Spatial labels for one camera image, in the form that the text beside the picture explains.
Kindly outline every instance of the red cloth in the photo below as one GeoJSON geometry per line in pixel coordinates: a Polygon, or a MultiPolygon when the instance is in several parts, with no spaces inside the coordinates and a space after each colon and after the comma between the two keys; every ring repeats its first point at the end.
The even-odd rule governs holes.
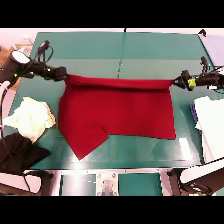
{"type": "Polygon", "coordinates": [[[78,159],[108,134],[175,139],[171,80],[70,75],[59,103],[59,129],[78,159]]]}

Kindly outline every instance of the table surface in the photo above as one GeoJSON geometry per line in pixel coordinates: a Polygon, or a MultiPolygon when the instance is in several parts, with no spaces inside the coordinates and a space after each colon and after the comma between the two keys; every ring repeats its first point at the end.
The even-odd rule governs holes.
{"type": "MultiPolygon", "coordinates": [[[[199,74],[201,56],[211,63],[199,37],[190,34],[63,32],[38,33],[32,50],[49,40],[54,54],[52,66],[66,66],[69,74],[116,78],[122,61],[120,78],[174,79],[182,70],[199,74]]],[[[64,92],[64,82],[45,81],[40,77],[23,79],[10,114],[24,96],[45,101],[56,116],[58,102],[64,92]]],[[[78,161],[57,125],[45,131],[37,143],[52,152],[33,169],[109,169],[145,167],[185,167],[201,164],[201,136],[195,129],[190,113],[194,99],[217,94],[205,87],[193,92],[171,87],[176,140],[139,136],[111,135],[109,139],[78,161]]],[[[17,130],[6,127],[5,135],[17,130]]]]}

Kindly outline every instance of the white cloth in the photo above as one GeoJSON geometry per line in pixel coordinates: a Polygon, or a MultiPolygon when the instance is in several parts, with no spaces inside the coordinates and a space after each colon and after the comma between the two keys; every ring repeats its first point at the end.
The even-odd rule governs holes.
{"type": "Polygon", "coordinates": [[[208,96],[194,101],[198,116],[196,128],[202,130],[203,156],[206,163],[224,157],[224,99],[208,96]]]}
{"type": "Polygon", "coordinates": [[[30,97],[23,97],[14,114],[3,119],[3,125],[18,128],[19,133],[33,143],[43,134],[45,128],[50,128],[55,123],[55,117],[47,103],[30,97]]]}

